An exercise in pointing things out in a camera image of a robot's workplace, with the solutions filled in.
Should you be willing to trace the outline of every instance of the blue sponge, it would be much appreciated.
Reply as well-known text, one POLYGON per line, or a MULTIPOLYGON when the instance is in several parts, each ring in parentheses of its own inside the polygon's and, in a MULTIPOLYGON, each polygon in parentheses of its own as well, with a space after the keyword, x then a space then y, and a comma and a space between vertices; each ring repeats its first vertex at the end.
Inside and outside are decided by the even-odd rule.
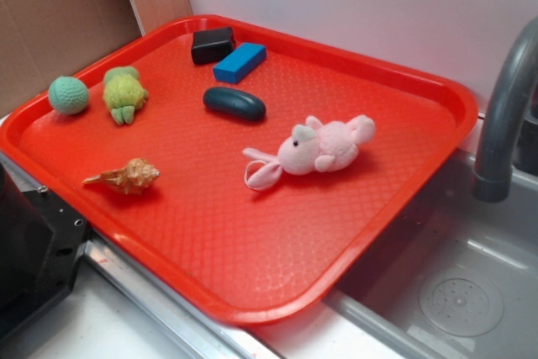
POLYGON ((266 58, 265 46, 245 42, 213 68, 215 79, 236 84, 266 58))

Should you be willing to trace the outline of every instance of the stainless steel sink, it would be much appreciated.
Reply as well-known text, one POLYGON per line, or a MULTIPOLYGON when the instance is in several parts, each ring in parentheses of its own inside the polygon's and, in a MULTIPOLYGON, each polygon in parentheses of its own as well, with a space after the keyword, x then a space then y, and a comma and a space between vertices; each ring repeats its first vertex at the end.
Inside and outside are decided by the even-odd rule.
POLYGON ((451 157, 329 304, 409 357, 538 357, 538 182, 516 171, 508 199, 479 202, 472 163, 451 157))

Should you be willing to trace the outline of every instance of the crocheted ball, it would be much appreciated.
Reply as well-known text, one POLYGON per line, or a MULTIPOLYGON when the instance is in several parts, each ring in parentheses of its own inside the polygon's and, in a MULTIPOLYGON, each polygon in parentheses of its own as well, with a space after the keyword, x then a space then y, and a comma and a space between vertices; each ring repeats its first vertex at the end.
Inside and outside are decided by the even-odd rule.
POLYGON ((49 103, 61 114, 78 114, 89 101, 86 85, 75 77, 58 77, 49 87, 49 103))

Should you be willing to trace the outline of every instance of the bunny face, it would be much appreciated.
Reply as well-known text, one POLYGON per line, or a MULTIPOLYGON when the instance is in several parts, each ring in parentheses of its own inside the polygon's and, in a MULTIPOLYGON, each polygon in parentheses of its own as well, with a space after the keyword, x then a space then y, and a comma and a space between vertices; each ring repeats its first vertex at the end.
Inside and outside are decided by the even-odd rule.
POLYGON ((292 136, 280 146, 277 159, 285 172, 301 176, 314 170, 318 154, 316 131, 307 125, 295 125, 292 136))

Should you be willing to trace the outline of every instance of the faucet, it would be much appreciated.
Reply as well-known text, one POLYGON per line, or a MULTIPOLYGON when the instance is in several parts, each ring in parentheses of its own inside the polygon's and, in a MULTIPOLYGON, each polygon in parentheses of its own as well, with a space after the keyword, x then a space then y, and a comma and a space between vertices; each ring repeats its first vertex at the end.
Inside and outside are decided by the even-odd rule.
POLYGON ((490 203, 506 199, 512 163, 538 176, 537 85, 538 17, 523 28, 498 75, 472 172, 475 198, 490 203))

